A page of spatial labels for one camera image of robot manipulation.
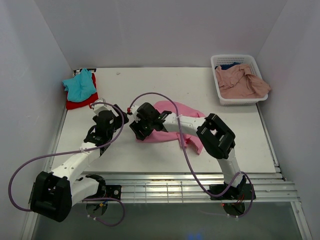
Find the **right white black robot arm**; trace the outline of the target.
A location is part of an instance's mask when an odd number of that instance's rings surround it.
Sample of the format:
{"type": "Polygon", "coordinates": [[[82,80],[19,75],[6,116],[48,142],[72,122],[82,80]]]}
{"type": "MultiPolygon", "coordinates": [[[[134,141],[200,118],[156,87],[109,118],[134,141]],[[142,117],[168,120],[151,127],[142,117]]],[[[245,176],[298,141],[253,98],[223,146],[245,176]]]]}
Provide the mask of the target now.
{"type": "Polygon", "coordinates": [[[127,113],[134,121],[130,124],[135,137],[144,141],[152,132],[179,133],[197,137],[206,152],[218,161],[223,174],[223,184],[207,190],[202,184],[199,187],[212,198],[228,195],[237,199],[248,186],[244,172],[240,170],[235,154],[233,131],[214,113],[207,117],[190,117],[180,113],[177,105],[175,111],[159,112],[148,102],[142,105],[131,104],[127,113]]]}

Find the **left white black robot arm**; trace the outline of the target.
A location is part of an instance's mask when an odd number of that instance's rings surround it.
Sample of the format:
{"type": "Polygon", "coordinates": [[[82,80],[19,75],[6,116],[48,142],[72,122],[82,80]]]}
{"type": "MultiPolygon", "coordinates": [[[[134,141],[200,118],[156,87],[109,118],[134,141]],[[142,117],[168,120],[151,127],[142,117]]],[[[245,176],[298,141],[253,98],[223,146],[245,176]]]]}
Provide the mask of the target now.
{"type": "Polygon", "coordinates": [[[94,103],[95,124],[88,130],[79,150],[51,172],[38,174],[30,201],[33,212],[62,222],[78,202],[106,197],[108,188],[102,176],[81,175],[105,153],[116,138],[114,133],[119,133],[129,121],[118,105],[114,104],[111,110],[108,107],[108,103],[94,103]]]}

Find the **red folded t shirt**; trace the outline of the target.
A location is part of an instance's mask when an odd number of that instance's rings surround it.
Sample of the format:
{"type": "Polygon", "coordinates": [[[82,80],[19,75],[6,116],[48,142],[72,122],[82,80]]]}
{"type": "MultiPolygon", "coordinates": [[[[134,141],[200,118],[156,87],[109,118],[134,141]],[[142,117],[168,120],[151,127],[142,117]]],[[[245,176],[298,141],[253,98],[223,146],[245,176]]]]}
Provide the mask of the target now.
{"type": "Polygon", "coordinates": [[[73,78],[63,80],[62,85],[67,92],[67,110],[88,106],[99,98],[96,76],[86,68],[73,78]]]}

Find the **teal folded t shirt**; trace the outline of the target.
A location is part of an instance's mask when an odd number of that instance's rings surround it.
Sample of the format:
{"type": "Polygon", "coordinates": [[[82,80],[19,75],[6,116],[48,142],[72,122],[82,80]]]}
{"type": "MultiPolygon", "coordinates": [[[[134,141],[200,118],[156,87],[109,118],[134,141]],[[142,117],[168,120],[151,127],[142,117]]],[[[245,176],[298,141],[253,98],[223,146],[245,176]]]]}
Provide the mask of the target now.
{"type": "Polygon", "coordinates": [[[64,90],[67,92],[67,100],[73,103],[81,103],[97,93],[92,79],[93,73],[83,68],[73,78],[62,81],[64,90]]]}

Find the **blue t shirt in basket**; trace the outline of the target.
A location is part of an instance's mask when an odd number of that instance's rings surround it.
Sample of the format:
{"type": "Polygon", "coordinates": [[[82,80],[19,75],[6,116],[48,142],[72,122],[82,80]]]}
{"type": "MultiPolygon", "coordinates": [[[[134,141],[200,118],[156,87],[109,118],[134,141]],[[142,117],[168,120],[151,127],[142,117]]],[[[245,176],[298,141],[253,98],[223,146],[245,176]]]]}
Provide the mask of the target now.
{"type": "Polygon", "coordinates": [[[229,68],[236,66],[236,65],[239,65],[239,63],[234,62],[232,64],[223,64],[223,65],[220,65],[220,67],[222,70],[228,70],[229,68]]]}

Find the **beige t shirt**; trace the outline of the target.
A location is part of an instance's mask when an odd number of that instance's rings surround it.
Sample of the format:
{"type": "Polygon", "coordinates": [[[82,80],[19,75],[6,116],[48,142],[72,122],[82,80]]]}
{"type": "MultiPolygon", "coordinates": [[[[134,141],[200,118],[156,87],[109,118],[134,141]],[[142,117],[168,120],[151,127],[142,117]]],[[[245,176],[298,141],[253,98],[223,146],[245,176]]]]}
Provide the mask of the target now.
{"type": "Polygon", "coordinates": [[[271,91],[268,83],[252,74],[248,64],[235,65],[227,70],[218,66],[215,74],[224,99],[260,99],[271,91]]]}

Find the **white plastic basket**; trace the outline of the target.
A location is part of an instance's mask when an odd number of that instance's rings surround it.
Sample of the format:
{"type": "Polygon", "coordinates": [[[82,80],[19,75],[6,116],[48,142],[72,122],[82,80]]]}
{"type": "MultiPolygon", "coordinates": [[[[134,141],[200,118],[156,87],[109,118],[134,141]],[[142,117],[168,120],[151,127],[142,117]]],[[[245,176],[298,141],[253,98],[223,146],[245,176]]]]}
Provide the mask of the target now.
{"type": "Polygon", "coordinates": [[[245,54],[210,58],[214,84],[222,106],[255,105],[268,99],[271,87],[262,80],[255,59],[245,54]]]}

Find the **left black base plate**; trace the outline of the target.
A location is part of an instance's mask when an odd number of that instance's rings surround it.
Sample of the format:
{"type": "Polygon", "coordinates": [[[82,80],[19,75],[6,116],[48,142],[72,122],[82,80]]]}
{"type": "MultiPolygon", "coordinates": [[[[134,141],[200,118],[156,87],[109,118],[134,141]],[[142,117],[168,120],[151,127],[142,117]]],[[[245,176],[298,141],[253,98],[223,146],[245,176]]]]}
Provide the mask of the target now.
{"type": "Polygon", "coordinates": [[[121,200],[122,186],[121,185],[105,185],[102,187],[103,198],[113,198],[121,200]]]}

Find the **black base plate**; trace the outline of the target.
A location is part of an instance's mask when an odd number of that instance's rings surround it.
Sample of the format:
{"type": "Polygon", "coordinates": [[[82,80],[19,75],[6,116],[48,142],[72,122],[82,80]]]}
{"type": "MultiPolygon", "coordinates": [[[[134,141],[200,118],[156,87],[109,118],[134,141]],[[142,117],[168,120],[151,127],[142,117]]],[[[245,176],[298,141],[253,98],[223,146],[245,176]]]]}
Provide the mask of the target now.
{"type": "MultiPolygon", "coordinates": [[[[225,184],[211,184],[208,191],[213,195],[220,194],[225,190],[227,186],[225,184]]],[[[251,200],[256,199],[256,193],[252,190],[252,186],[249,183],[245,183],[241,187],[231,186],[226,193],[219,197],[210,197],[211,200],[251,200]]]]}
{"type": "Polygon", "coordinates": [[[122,186],[121,185],[105,185],[102,187],[103,198],[113,198],[121,200],[122,186]]]}

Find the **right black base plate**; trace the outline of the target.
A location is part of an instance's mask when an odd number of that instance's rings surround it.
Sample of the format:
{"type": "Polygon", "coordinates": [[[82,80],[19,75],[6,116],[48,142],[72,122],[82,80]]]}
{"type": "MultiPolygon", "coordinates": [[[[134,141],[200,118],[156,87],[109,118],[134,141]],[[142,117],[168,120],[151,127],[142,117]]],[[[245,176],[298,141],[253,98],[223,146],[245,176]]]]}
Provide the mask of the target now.
{"type": "MultiPolygon", "coordinates": [[[[225,190],[227,186],[225,184],[211,184],[208,191],[213,195],[220,194],[225,190]]],[[[231,186],[226,193],[219,197],[210,197],[211,200],[251,200],[256,199],[256,193],[252,190],[252,186],[249,183],[245,183],[241,187],[231,186]]]]}

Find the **aluminium frame rail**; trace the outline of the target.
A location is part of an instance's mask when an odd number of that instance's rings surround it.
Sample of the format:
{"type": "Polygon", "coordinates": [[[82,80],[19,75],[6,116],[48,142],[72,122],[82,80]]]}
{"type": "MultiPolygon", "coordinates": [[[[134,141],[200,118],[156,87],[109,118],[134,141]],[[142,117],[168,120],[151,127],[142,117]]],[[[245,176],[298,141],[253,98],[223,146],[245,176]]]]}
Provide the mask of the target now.
{"type": "MultiPolygon", "coordinates": [[[[121,201],[126,204],[209,203],[210,197],[199,187],[191,174],[102,173],[106,183],[121,186],[121,201]]],[[[298,202],[294,182],[282,174],[249,174],[256,202],[298,202]]]]}

